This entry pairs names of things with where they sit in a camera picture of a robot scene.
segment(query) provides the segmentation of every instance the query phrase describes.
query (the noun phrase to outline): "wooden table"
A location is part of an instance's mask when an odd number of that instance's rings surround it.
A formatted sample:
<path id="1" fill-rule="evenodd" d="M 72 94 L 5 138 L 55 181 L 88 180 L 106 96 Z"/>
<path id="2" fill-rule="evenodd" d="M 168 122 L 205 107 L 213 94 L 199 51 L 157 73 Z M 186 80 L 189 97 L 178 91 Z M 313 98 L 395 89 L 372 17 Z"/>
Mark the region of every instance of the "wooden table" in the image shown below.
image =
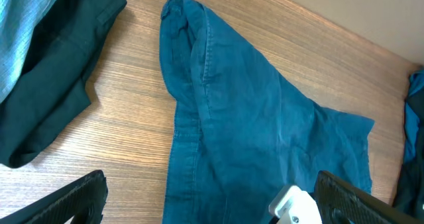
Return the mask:
<path id="1" fill-rule="evenodd" d="M 320 105 L 376 121 L 368 137 L 373 195 L 391 202 L 403 156 L 410 62 L 288 0 L 198 0 Z M 175 101 L 159 66 L 166 0 L 128 0 L 87 83 L 93 104 L 30 164 L 0 167 L 0 216 L 102 169 L 103 223 L 162 219 Z"/>

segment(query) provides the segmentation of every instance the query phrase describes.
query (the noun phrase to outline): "brown surface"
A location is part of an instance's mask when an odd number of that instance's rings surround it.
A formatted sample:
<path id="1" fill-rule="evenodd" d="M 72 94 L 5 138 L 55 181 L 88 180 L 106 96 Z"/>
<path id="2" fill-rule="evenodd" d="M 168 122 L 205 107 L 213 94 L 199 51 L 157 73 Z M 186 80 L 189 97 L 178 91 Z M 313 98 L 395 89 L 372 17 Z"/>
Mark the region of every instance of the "brown surface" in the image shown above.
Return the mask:
<path id="1" fill-rule="evenodd" d="M 175 101 L 160 73 L 166 0 L 128 0 L 87 90 L 93 104 L 30 164 L 0 167 L 0 216 L 104 170 L 104 223 L 162 218 Z M 403 155 L 403 98 L 415 66 L 287 0 L 198 0 L 257 47 L 306 96 L 376 121 L 373 194 L 388 202 Z"/>

